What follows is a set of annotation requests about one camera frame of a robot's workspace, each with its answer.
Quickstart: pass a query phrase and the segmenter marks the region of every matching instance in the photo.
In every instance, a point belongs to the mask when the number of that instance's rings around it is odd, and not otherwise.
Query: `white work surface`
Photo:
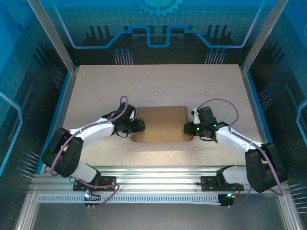
[[[63,127],[73,129],[117,110],[126,95],[134,107],[179,106],[190,111],[211,98],[233,102],[240,114],[233,128],[260,141],[238,65],[80,66]],[[236,113],[225,102],[208,104],[217,121],[231,123]],[[236,152],[215,142],[134,143],[116,135],[83,149],[92,166],[209,166],[245,164]]]

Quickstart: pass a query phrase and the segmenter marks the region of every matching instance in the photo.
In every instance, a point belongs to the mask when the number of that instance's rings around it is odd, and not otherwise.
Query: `cardboard box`
[[[188,120],[186,106],[138,108],[137,118],[145,122],[145,130],[131,136],[131,140],[134,142],[181,142],[193,140],[192,136],[183,132],[183,126]]]

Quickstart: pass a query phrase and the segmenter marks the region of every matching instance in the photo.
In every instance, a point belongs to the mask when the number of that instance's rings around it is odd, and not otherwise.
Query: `purple cable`
[[[231,126],[232,126],[235,122],[237,122],[237,120],[239,119],[239,111],[238,111],[237,107],[236,107],[233,103],[231,103],[230,101],[228,101],[228,100],[226,100],[226,99],[222,99],[222,98],[213,98],[213,99],[209,99],[209,100],[205,101],[203,104],[201,104],[201,105],[198,107],[198,109],[202,108],[205,104],[207,104],[208,102],[211,102],[211,101],[224,101],[224,102],[227,102],[227,103],[229,103],[229,104],[232,105],[232,107],[233,107],[233,108],[235,109],[235,111],[236,111],[236,119],[235,119],[232,123],[229,124],[229,127],[228,127],[229,132],[230,132],[231,134],[235,135],[236,137],[242,139],[243,141],[247,142],[248,144],[250,144],[250,145],[256,147],[256,148],[261,152],[261,154],[264,156],[265,160],[267,161],[267,163],[268,163],[268,165],[269,165],[269,167],[270,167],[270,169],[271,169],[271,171],[272,171],[272,174],[273,174],[274,179],[275,179],[275,181],[276,181],[276,183],[277,183],[277,186],[278,186],[278,188],[279,188],[280,193],[278,193],[277,191],[275,191],[275,190],[273,190],[273,189],[271,189],[271,188],[270,188],[270,191],[273,192],[273,193],[275,193],[275,194],[277,194],[277,195],[279,195],[279,196],[283,196],[284,193],[283,193],[282,185],[280,184],[280,181],[279,181],[279,179],[278,179],[278,176],[277,176],[277,174],[276,174],[276,171],[275,171],[275,169],[273,168],[273,165],[272,165],[272,163],[271,163],[269,157],[268,157],[267,154],[265,153],[265,151],[263,151],[258,145],[256,145],[256,144],[253,143],[252,141],[246,139],[246,138],[243,137],[242,135],[240,135],[240,134],[238,134],[238,133],[236,133],[236,132],[232,132],[232,131],[231,131]],[[248,193],[246,194],[246,196],[244,197],[244,199],[242,199],[238,204],[236,204],[236,205],[234,205],[234,206],[232,206],[232,207],[236,207],[236,206],[242,204],[242,203],[248,198],[248,196],[249,196],[249,194],[250,194],[250,192],[251,192],[251,189],[252,189],[252,188],[250,187],[250,188],[249,188],[249,191],[248,191]]]
[[[93,208],[95,208],[95,207],[97,207],[97,206],[100,206],[100,205],[103,205],[103,204],[105,204],[106,202],[108,202],[108,201],[115,195],[115,193],[117,193],[118,190],[119,190],[119,184],[111,184],[111,185],[104,185],[104,186],[95,186],[95,185],[88,184],[87,182],[85,182],[85,181],[83,181],[83,180],[80,180],[80,179],[78,179],[78,178],[76,178],[76,177],[72,177],[72,178],[77,179],[77,180],[80,181],[82,184],[84,184],[84,185],[86,185],[86,186],[88,186],[88,187],[90,187],[90,188],[111,188],[111,187],[115,187],[115,186],[117,187],[117,189],[114,191],[114,193],[112,193],[104,202],[102,202],[102,203],[100,203],[100,204],[98,204],[98,205],[93,205]]]
[[[122,116],[124,114],[124,112],[126,111],[127,107],[128,107],[128,97],[126,96],[121,96],[120,98],[120,103],[122,101],[122,99],[125,98],[126,99],[126,105],[125,105],[125,108],[124,110],[116,117],[110,119],[110,120],[107,120],[107,121],[103,121],[103,122],[96,122],[96,123],[93,123],[93,124],[89,124],[85,127],[83,127],[82,129],[78,130],[77,132],[75,132],[74,134],[72,134],[68,139],[67,141],[64,143],[64,145],[61,147],[61,149],[59,150],[57,156],[55,157],[52,165],[51,165],[51,168],[50,168],[50,174],[52,176],[57,176],[58,173],[53,173],[53,170],[54,170],[54,167],[56,166],[58,160],[59,160],[59,157],[60,155],[62,154],[63,150],[65,149],[65,147],[69,144],[69,142],[76,136],[78,135],[79,133],[85,131],[86,129],[90,128],[90,127],[94,127],[94,126],[98,126],[98,125],[102,125],[102,124],[105,124],[105,123],[108,123],[108,122],[111,122],[111,121],[115,121],[116,119],[118,119],[120,116]]]

